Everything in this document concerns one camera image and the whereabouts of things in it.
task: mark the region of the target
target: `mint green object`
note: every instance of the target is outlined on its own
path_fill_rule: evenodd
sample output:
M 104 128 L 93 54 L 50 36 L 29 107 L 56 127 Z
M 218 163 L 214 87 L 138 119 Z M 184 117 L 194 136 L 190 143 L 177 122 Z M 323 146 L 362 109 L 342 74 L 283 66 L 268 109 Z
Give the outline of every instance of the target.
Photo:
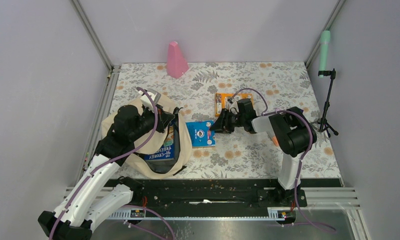
M 331 33 L 329 31 L 323 31 L 320 36 L 320 60 L 319 60 L 319 71 L 326 70 L 326 57 L 328 56 L 328 45 L 331 39 Z

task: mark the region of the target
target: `book cover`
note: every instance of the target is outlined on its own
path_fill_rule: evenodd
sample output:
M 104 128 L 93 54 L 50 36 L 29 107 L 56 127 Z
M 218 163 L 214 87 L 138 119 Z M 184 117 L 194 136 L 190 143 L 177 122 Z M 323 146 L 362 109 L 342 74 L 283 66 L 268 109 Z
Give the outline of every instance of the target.
M 213 121 L 193 121 L 186 123 L 193 148 L 214 147 L 214 131 L 209 128 Z
M 169 125 L 169 131 L 161 148 L 154 154 L 144 156 L 145 161 L 173 160 L 175 157 L 174 121 Z

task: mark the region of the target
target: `tripod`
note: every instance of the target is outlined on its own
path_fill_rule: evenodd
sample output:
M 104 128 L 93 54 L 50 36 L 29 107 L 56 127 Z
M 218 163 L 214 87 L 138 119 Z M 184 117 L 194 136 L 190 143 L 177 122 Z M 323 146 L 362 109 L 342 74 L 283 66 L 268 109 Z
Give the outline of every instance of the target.
M 328 90 L 328 95 L 326 96 L 326 101 L 325 104 L 323 105 L 323 114 L 322 117 L 320 119 L 318 119 L 317 123 L 319 124 L 319 132 L 322 133 L 323 131 L 326 131 L 326 133 L 328 134 L 328 137 L 331 137 L 331 134 L 329 133 L 329 130 L 331 130 L 334 135 L 338 135 L 338 132 L 331 127 L 331 125 L 328 123 L 328 120 L 326 119 L 326 114 L 328 112 L 328 108 L 329 108 L 329 96 L 331 95 L 331 89 L 332 89 L 332 83 L 334 82 L 335 79 L 335 69 L 333 68 L 332 71 L 319 71 L 318 72 L 318 76 L 319 75 L 324 75 L 324 76 L 330 76 L 331 82 L 329 84 L 329 90 Z

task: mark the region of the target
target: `orange box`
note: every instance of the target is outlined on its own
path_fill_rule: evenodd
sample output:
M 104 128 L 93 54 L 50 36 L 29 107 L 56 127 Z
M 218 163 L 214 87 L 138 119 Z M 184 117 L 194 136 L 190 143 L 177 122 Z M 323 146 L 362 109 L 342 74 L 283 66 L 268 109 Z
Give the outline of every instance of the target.
M 214 106 L 215 106 L 215 116 L 218 117 L 220 113 L 222 112 L 222 109 L 227 108 L 231 106 L 231 103 L 227 101 L 228 98 L 232 97 L 234 94 L 233 93 L 216 93 L 215 98 L 214 98 Z M 251 99 L 251 102 L 254 103 L 253 101 L 253 94 L 251 93 L 239 93 L 237 96 L 234 97 L 234 102 L 241 100 L 241 99 Z

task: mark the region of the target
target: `table surface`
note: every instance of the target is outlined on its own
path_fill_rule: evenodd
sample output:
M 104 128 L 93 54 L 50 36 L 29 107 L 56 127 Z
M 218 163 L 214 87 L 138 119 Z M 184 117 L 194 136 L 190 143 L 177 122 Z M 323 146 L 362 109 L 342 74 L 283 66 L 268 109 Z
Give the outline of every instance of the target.
M 303 62 L 199 62 L 179 79 L 167 75 L 164 63 L 125 63 L 121 67 L 110 113 L 139 95 L 135 87 L 151 88 L 167 95 L 186 122 L 216 120 L 215 93 L 234 93 L 241 88 L 261 92 L 269 111 L 297 106 L 313 122 L 320 111 Z M 265 104 L 253 94 L 257 113 Z M 325 133 L 317 133 L 316 144 L 304 158 L 303 178 L 339 178 L 340 172 L 331 143 Z M 236 129 L 232 134 L 216 134 L 216 147 L 194 148 L 187 167 L 175 179 L 276 178 L 282 164 L 282 150 L 267 133 L 249 134 Z M 124 164 L 114 175 L 146 178 Z

